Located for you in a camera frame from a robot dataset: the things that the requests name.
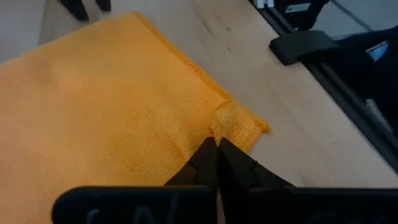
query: microfiber cloth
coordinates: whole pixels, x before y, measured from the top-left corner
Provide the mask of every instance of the microfiber cloth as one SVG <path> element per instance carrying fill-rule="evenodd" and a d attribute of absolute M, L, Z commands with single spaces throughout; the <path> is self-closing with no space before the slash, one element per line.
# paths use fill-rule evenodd
<path fill-rule="evenodd" d="M 82 185 L 163 185 L 206 137 L 248 152 L 263 119 L 138 12 L 0 66 L 0 223 L 50 223 Z"/>

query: gray floor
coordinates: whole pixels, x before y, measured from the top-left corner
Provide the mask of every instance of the gray floor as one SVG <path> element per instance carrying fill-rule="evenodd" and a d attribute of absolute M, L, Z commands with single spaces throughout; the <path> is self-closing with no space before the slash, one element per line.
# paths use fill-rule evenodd
<path fill-rule="evenodd" d="M 397 0 L 330 0 L 313 29 L 332 37 L 398 25 Z"/>
<path fill-rule="evenodd" d="M 113 14 L 128 11 L 134 1 L 113 0 Z M 93 0 L 83 2 L 92 21 L 104 16 L 88 7 Z M 386 29 L 398 24 L 397 9 L 398 0 L 331 0 L 314 29 L 332 37 Z M 0 63 L 87 25 L 74 20 L 57 0 L 0 0 L 0 15 Z"/>

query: yellow towel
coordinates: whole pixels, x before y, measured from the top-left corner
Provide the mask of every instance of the yellow towel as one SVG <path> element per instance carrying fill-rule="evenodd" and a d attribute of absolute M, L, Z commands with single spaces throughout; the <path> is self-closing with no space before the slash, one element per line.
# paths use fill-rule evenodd
<path fill-rule="evenodd" d="M 132 12 L 0 66 L 0 223 L 50 223 L 81 185 L 162 185 L 214 134 L 268 124 Z"/>

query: cloth fold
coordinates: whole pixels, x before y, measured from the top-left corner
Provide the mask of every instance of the cloth fold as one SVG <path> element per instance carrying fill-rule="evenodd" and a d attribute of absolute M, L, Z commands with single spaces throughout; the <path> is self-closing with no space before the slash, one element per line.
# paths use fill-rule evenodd
<path fill-rule="evenodd" d="M 50 223 L 82 185 L 162 185 L 202 141 L 248 152 L 269 125 L 138 12 L 0 66 L 0 223 Z"/>

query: black clamp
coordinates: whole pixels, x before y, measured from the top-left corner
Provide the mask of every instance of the black clamp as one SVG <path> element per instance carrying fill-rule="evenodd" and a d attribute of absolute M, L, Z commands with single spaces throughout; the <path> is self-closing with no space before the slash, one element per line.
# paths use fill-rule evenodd
<path fill-rule="evenodd" d="M 81 0 L 59 0 L 60 3 L 80 22 L 89 21 L 87 11 Z M 111 0 L 95 0 L 103 12 L 111 12 Z"/>
<path fill-rule="evenodd" d="M 397 189 L 294 187 L 233 143 L 207 138 L 163 187 L 80 187 L 55 202 L 55 224 L 398 223 Z"/>
<path fill-rule="evenodd" d="M 308 30 L 275 38 L 269 48 L 284 65 L 291 65 L 309 57 L 336 51 L 340 46 L 324 32 Z"/>

